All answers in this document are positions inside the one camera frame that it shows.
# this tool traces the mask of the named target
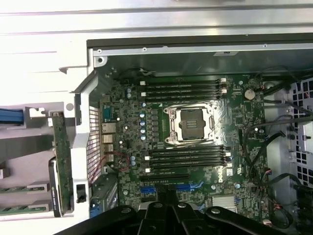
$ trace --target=black cable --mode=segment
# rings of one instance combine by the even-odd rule
[[[283,180],[283,179],[285,179],[287,177],[290,177],[298,185],[302,185],[300,180],[295,175],[292,175],[292,174],[289,174],[289,173],[283,173],[283,174],[280,174],[279,176],[275,177],[274,179],[268,181],[267,183],[264,183],[264,184],[262,183],[262,186],[264,186],[264,187],[271,186],[271,185],[276,184],[279,181],[281,181],[281,180]]]
[[[280,212],[280,214],[284,217],[284,221],[277,218],[277,216],[276,216],[277,212]],[[282,207],[276,208],[274,210],[274,212],[270,215],[270,220],[271,220],[272,224],[279,229],[287,229],[293,223],[292,215]]]
[[[264,72],[269,71],[269,70],[279,69],[279,68],[285,69],[285,70],[288,72],[288,74],[290,75],[290,77],[293,79],[293,82],[300,82],[300,80],[294,75],[294,73],[292,73],[292,72],[289,70],[289,68],[288,68],[287,66],[275,66],[275,67],[267,68],[267,69],[265,69],[265,70],[263,70],[263,71],[257,73],[253,78],[256,78],[256,77],[259,76],[259,75],[260,75],[261,78],[262,78],[262,74],[263,74]]]
[[[308,121],[312,121],[313,120],[313,112],[311,112],[310,110],[304,109],[302,107],[299,107],[291,102],[286,101],[285,103],[282,103],[282,101],[279,100],[264,100],[265,103],[271,103],[271,104],[282,104],[282,105],[288,105],[288,106],[292,106],[293,108],[299,110],[300,112],[303,112],[305,114],[308,114],[309,116],[306,117],[299,117],[299,118],[294,118],[294,119],[290,119],[290,120],[278,120],[278,121],[269,121],[266,123],[261,123],[261,124],[256,124],[253,126],[250,126],[246,129],[245,134],[244,134],[244,138],[243,138],[243,150],[244,150],[244,156],[245,156],[245,160],[248,164],[248,166],[250,166],[252,164],[252,161],[249,157],[248,154],[248,150],[247,150],[247,141],[248,141],[248,136],[249,136],[249,132],[254,129],[254,128],[259,128],[259,127],[264,127],[264,126],[272,126],[272,125],[281,125],[281,124],[290,124],[290,123],[296,123],[296,122],[308,122]]]
[[[257,155],[254,157],[254,159],[253,159],[253,161],[252,161],[252,163],[251,163],[251,165],[250,165],[250,170],[249,170],[249,174],[248,174],[248,176],[250,177],[250,178],[252,178],[252,171],[253,170],[255,170],[255,164],[257,163],[257,161],[260,159],[260,157],[261,157],[261,155],[264,153],[264,151],[266,151],[266,148],[268,147],[268,145],[271,143],[271,142],[273,142],[275,139],[277,139],[278,137],[280,137],[280,136],[282,136],[282,137],[286,137],[286,135],[283,133],[283,132],[278,132],[278,133],[276,133],[276,134],[274,134],[274,135],[272,135],[268,140],[266,140],[266,141],[264,141],[263,143],[262,143],[262,146],[261,146],[261,148],[260,148],[260,150],[258,151],[258,153],[257,153]]]
[[[289,115],[289,114],[281,115],[281,116],[278,116],[277,118],[275,118],[274,121],[278,121],[278,120],[280,120],[281,118],[290,118],[290,119],[292,119],[293,116],[292,116],[292,115]],[[270,134],[270,131],[271,131],[272,127],[273,127],[273,126],[270,126],[270,127],[269,127],[269,129],[268,129],[268,134]]]

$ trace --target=wire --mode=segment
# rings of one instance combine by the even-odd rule
[[[271,186],[271,185],[276,184],[279,181],[281,181],[281,180],[283,180],[283,179],[285,179],[287,177],[290,177],[298,185],[302,185],[300,180],[295,175],[292,175],[292,174],[289,174],[289,173],[283,173],[283,174],[280,174],[279,176],[275,177],[274,179],[268,181],[267,183],[262,184],[262,186],[264,186],[264,187]]]
[[[102,161],[105,160],[105,158],[108,157],[110,154],[116,154],[116,155],[119,155],[119,156],[122,156],[122,157],[126,158],[127,165],[126,165],[125,168],[119,169],[120,172],[124,172],[124,171],[126,171],[126,170],[129,168],[130,158],[129,158],[127,155],[125,155],[125,154],[123,154],[123,153],[120,153],[120,152],[116,152],[116,151],[107,152],[107,153],[105,154],[105,156],[98,162],[97,167],[96,167],[96,169],[95,169],[95,171],[94,171],[94,173],[93,173],[93,175],[92,175],[92,177],[91,177],[91,179],[90,179],[90,181],[89,181],[90,183],[93,182],[93,180],[94,180],[94,178],[95,178],[95,176],[96,176],[96,174],[97,174],[97,171],[98,171],[98,169],[99,169],[100,166],[101,166]]]
[[[264,72],[269,71],[269,70],[274,70],[274,69],[280,69],[280,68],[285,69],[285,70],[288,72],[288,74],[290,75],[290,77],[293,78],[294,81],[300,82],[300,80],[299,80],[298,78],[296,78],[296,76],[289,70],[289,68],[288,68],[287,66],[275,66],[275,67],[267,68],[267,69],[265,69],[265,70],[263,70],[263,71],[257,73],[253,78],[256,78],[256,77],[259,76],[259,75],[260,75],[261,78],[262,78],[262,74],[263,74]]]
[[[262,143],[262,146],[260,148],[260,150],[258,151],[257,155],[254,157],[251,165],[249,166],[250,167],[250,170],[249,170],[249,174],[248,176],[250,178],[252,178],[252,171],[255,170],[255,164],[257,163],[257,161],[260,159],[261,155],[264,153],[264,151],[266,150],[266,148],[268,147],[268,145],[273,142],[275,139],[277,139],[278,137],[285,137],[286,135],[283,133],[283,132],[278,132],[274,135],[272,135],[267,141],[264,141]]]
[[[274,204],[274,212],[270,215],[270,220],[272,224],[279,229],[287,229],[293,223],[292,215],[278,204]]]
[[[299,118],[294,118],[294,119],[290,119],[290,120],[278,120],[278,121],[269,121],[266,123],[261,123],[261,124],[256,124],[253,126],[250,126],[246,129],[245,134],[244,134],[244,138],[243,138],[243,150],[244,150],[244,156],[245,156],[245,160],[248,164],[248,166],[250,166],[252,164],[252,161],[249,157],[248,154],[248,150],[247,150],[247,141],[248,141],[248,134],[249,132],[256,128],[256,127],[264,127],[264,126],[272,126],[272,125],[281,125],[281,124],[290,124],[290,123],[296,123],[296,122],[308,122],[308,121],[312,121],[313,120],[313,113],[310,110],[304,109],[302,107],[299,107],[291,102],[285,101],[285,103],[282,103],[282,101],[279,100],[264,100],[265,103],[271,103],[271,104],[283,104],[283,105],[290,105],[293,108],[299,110],[300,112],[303,112],[305,114],[308,114],[309,116],[306,117],[299,117]]]
[[[292,119],[293,116],[292,116],[292,115],[289,115],[289,114],[281,115],[281,116],[278,116],[277,118],[275,118],[274,121],[278,121],[278,120],[280,120],[280,119],[282,119],[282,118],[290,118],[290,119]],[[271,131],[272,127],[273,127],[273,126],[270,126],[269,129],[268,129],[268,136],[269,136],[269,134],[270,134],[270,131]]]

